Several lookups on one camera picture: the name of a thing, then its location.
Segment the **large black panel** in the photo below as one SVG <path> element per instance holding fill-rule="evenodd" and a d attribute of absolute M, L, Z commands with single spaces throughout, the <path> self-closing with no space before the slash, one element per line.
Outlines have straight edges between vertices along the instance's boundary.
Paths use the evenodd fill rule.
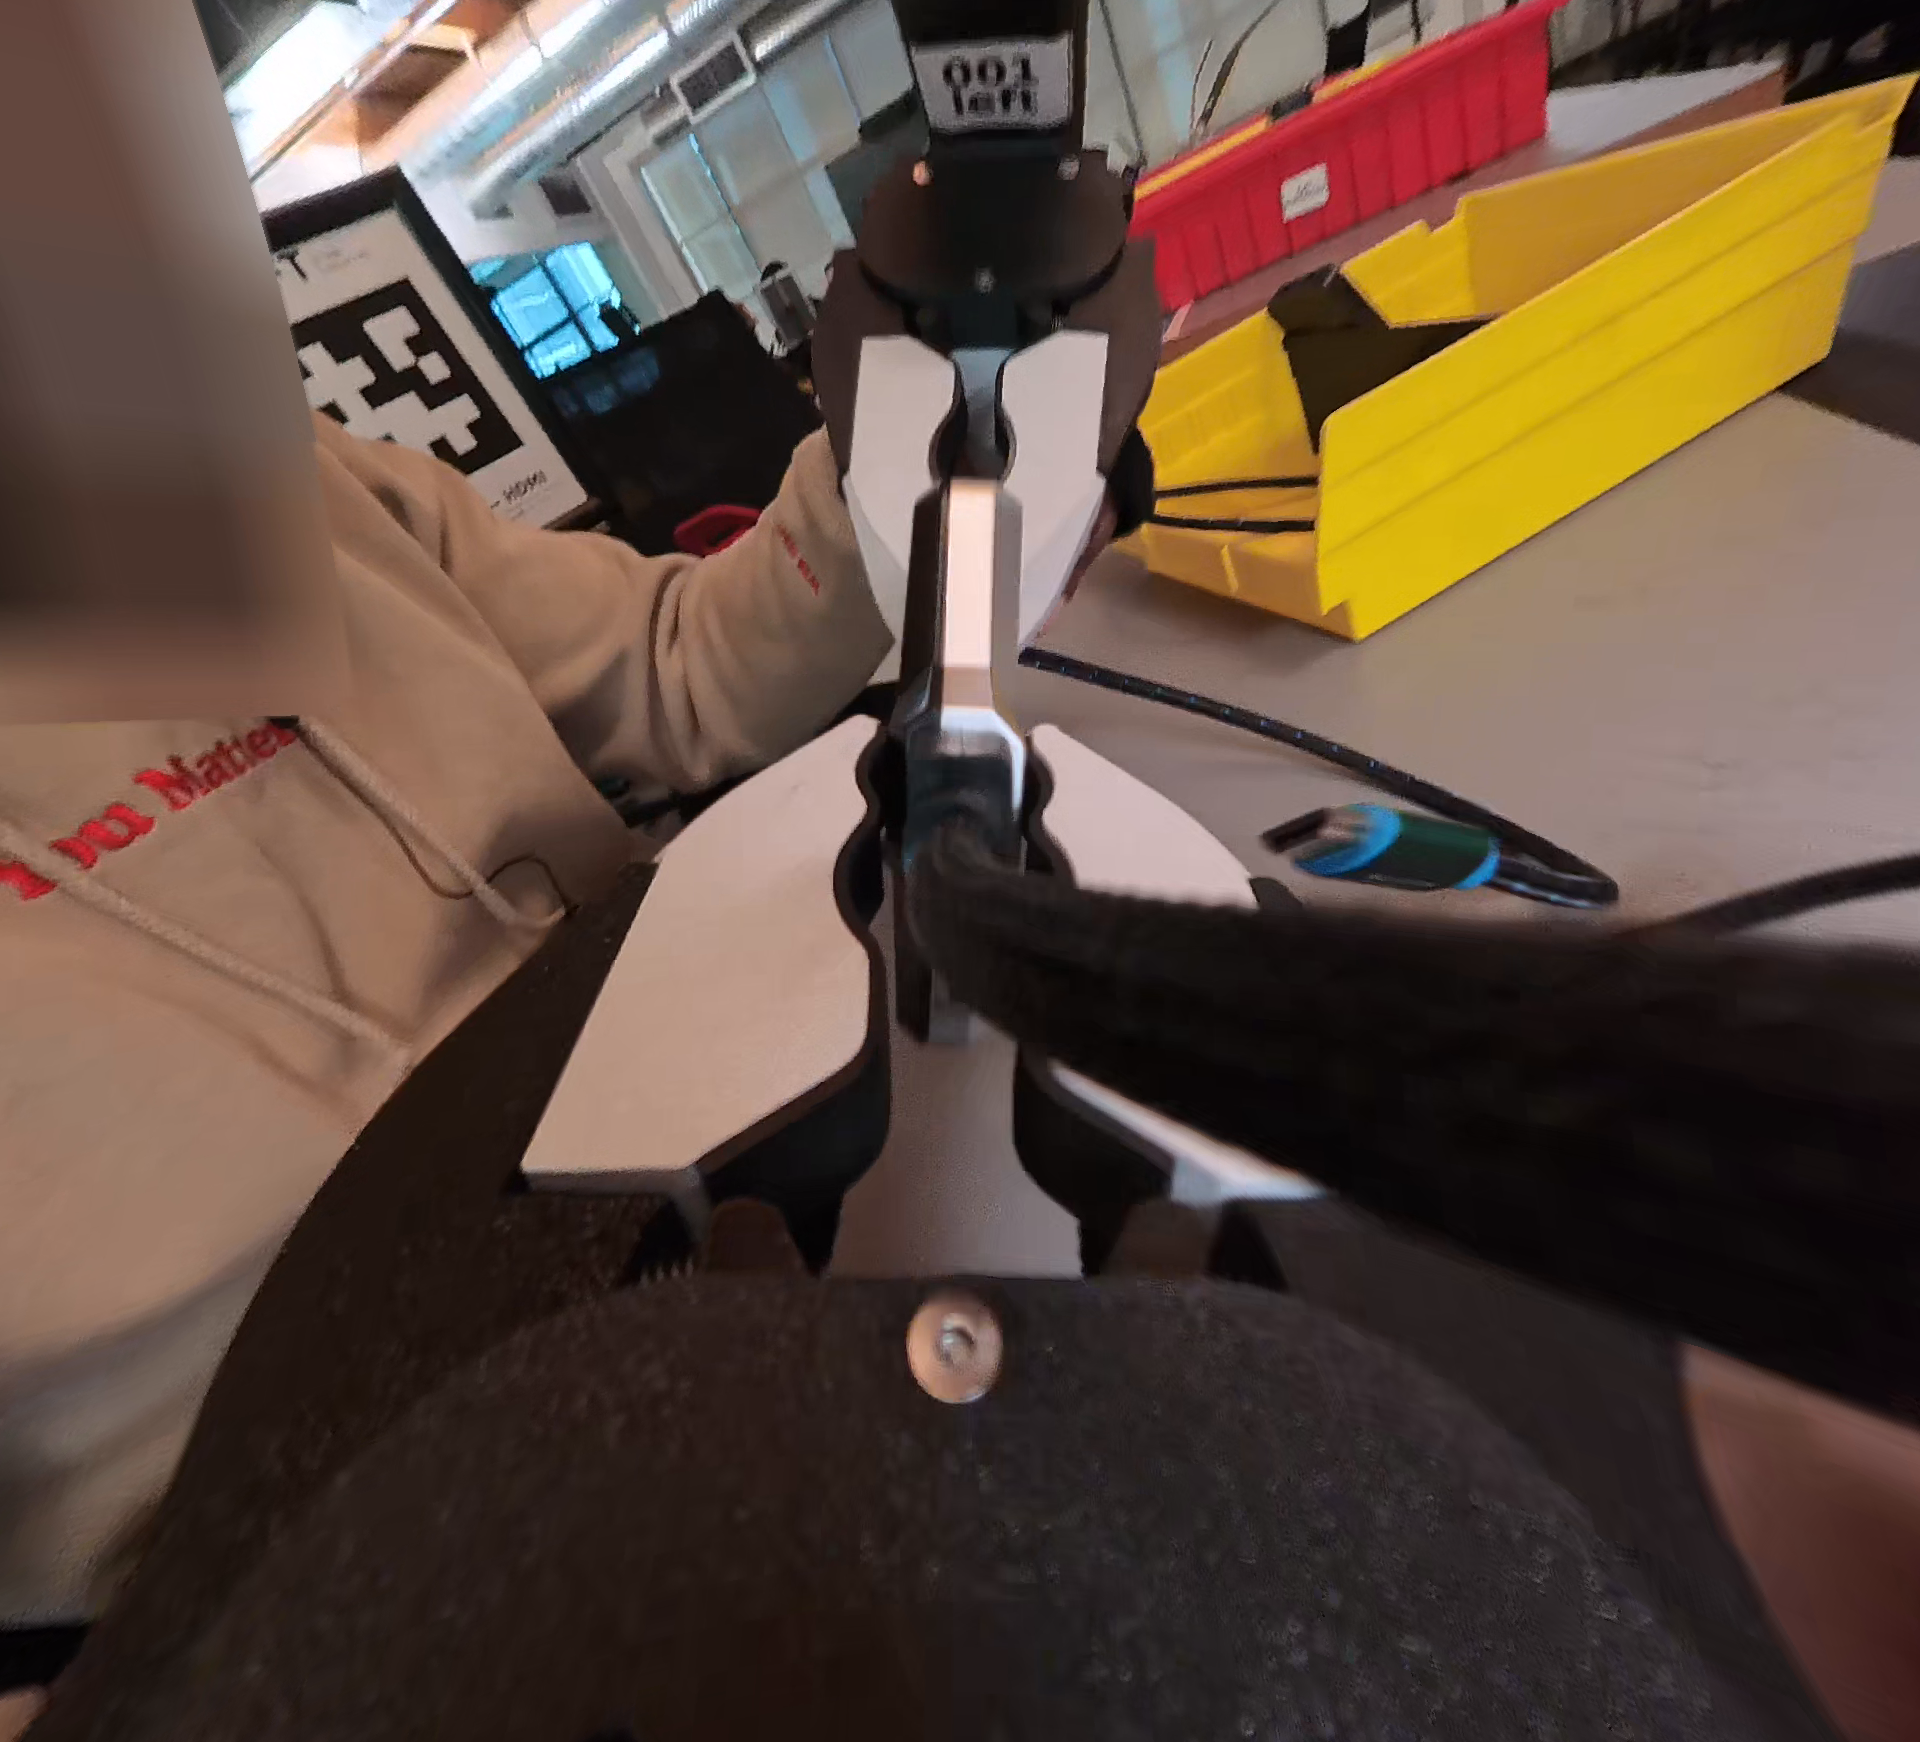
<path fill-rule="evenodd" d="M 798 445 L 822 426 L 749 316 L 708 292 L 688 312 L 541 383 L 611 531 L 669 554 L 710 503 L 767 508 Z"/>

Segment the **person's beige hoodie torso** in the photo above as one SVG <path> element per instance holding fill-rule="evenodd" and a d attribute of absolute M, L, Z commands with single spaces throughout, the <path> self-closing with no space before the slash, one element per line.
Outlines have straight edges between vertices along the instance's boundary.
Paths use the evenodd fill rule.
<path fill-rule="evenodd" d="M 6 1635 L 101 1608 L 306 1201 L 624 860 L 631 778 L 445 575 L 440 462 L 312 432 L 331 712 L 3 725 Z"/>

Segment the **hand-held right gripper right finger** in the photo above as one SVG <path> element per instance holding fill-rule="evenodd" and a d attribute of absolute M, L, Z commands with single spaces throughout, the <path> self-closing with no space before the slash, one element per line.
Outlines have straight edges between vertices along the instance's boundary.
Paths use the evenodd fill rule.
<path fill-rule="evenodd" d="M 1057 726 L 1031 733 L 1026 860 L 1079 892 L 1252 911 L 1236 853 L 1166 794 Z M 1026 1177 L 1101 1269 L 1133 1208 L 1171 1201 L 1205 1227 L 1232 1204 L 1316 1201 L 1320 1186 L 1242 1155 L 1026 1050 Z"/>

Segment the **red ribbed bin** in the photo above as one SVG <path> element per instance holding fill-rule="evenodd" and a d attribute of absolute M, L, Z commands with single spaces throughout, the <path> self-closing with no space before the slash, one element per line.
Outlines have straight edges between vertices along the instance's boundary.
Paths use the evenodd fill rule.
<path fill-rule="evenodd" d="M 1147 173 L 1133 240 L 1173 313 L 1547 137 L 1552 18 L 1528 0 L 1364 66 Z"/>

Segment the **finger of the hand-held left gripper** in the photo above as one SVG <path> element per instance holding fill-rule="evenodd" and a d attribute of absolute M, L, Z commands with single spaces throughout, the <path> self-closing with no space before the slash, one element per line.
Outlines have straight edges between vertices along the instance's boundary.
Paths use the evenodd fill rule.
<path fill-rule="evenodd" d="M 1021 507 L 1021 602 L 1064 602 L 1115 541 L 1101 469 L 1106 334 L 1048 334 L 1000 364 L 1006 493 Z"/>
<path fill-rule="evenodd" d="M 856 558 L 893 638 L 904 599 L 918 503 L 937 486 L 941 442 L 963 426 L 962 374 L 910 337 L 860 344 L 842 493 Z"/>

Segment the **black framed marker sign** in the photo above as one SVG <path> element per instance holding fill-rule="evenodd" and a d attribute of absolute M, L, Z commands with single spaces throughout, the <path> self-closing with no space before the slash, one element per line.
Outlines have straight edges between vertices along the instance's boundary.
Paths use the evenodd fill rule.
<path fill-rule="evenodd" d="M 524 525 L 603 518 L 524 356 L 399 169 L 259 224 L 315 409 L 356 438 L 439 456 Z"/>

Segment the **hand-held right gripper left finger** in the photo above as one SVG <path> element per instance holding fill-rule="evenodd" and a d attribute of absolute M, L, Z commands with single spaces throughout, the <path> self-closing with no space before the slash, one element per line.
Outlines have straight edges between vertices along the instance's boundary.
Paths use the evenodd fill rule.
<path fill-rule="evenodd" d="M 825 1269 L 891 1126 L 881 726 L 849 718 L 737 784 L 655 860 L 520 1159 L 568 1197 L 660 1197 L 692 1235 L 780 1210 Z"/>

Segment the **small ceiling vent grille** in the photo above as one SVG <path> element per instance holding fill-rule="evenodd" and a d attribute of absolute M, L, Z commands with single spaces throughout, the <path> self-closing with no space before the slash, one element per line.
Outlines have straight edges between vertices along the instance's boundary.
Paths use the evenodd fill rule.
<path fill-rule="evenodd" d="M 754 57 L 753 46 L 737 29 L 667 77 L 667 94 L 688 125 L 701 121 L 753 84 Z"/>

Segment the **yellow storage bin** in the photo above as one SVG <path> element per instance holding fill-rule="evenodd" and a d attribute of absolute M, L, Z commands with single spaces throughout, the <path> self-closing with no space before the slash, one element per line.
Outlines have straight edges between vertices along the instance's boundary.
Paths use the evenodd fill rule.
<path fill-rule="evenodd" d="M 1458 197 L 1340 268 L 1361 383 L 1266 312 L 1159 371 L 1150 575 L 1366 638 L 1833 354 L 1915 77 Z"/>

